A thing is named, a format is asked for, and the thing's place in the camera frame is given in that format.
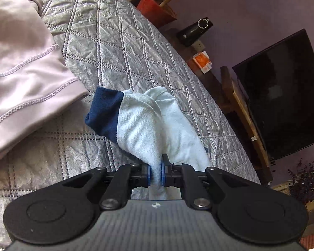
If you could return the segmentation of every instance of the electrical outlet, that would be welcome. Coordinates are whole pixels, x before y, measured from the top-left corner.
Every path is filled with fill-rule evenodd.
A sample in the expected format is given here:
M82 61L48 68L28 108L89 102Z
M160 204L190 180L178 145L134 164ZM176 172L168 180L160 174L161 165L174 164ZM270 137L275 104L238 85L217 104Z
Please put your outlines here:
M192 47L199 53L202 52L205 49L205 46L200 40L196 40L193 44Z

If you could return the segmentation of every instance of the shirt seam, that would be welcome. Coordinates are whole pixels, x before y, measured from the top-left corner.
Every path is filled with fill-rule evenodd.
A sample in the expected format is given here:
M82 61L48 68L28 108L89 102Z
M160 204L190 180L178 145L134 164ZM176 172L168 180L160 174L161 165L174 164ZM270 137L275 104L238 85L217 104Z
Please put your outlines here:
M12 73L15 73L17 70L21 69L23 66L26 66L27 64L29 64L29 63L31 63L31 62L39 59L39 58L46 56L47 54L51 53L53 50L56 50L56 49L59 49L58 44L54 44L51 47L49 47L47 50L43 51L42 53L39 53L35 56L32 56L31 58L28 58L27 60L17 64L14 68L10 69L9 71L6 71L4 73L0 73L0 77L5 77L5 76L8 76Z
M68 85L72 84L73 82L75 81L78 81L79 78L73 78L69 81L67 81L65 84L61 85L58 89L56 89L55 91L53 91L52 93L50 93L49 95L47 96L44 96L42 98L39 98L39 99L35 99L35 100L30 100L28 102L25 102L25 103L22 103L12 109L10 109L9 111L7 111L5 114L3 114L2 116L0 116L0 123L6 119L7 117L9 117L10 115L12 115L13 113L15 113L16 111L24 108L24 107L27 107L27 106L31 106L31 105L34 105L34 104L38 104L38 103L42 103L52 97L54 97L56 94L58 94L60 91L62 91L65 87L67 87Z

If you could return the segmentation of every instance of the bedspread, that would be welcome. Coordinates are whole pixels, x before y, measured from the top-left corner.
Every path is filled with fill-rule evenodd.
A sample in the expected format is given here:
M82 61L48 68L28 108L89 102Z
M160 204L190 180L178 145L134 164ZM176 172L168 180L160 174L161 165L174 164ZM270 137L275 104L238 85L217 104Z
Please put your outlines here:
M127 0L43 1L41 17L89 96L21 141L0 161L0 250L10 243L2 215L13 199L98 166L115 171L134 162L84 123L98 86L140 93L165 87L208 148L212 166L259 182L220 108L132 4Z

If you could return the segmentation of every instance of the pink shirt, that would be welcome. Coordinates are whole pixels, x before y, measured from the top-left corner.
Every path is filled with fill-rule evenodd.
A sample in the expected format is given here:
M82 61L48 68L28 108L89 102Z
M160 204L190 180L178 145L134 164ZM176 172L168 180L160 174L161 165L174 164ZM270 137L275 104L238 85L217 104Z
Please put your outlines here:
M42 0L0 0L0 159L88 91L38 15Z

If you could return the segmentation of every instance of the red bucket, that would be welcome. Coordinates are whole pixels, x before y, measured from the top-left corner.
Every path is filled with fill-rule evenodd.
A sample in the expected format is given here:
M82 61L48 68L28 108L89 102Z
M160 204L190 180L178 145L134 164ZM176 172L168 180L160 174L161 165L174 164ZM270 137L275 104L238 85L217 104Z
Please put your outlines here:
M137 9L146 17L156 28L160 28L177 19L176 13L165 5L159 6L159 0L140 0Z

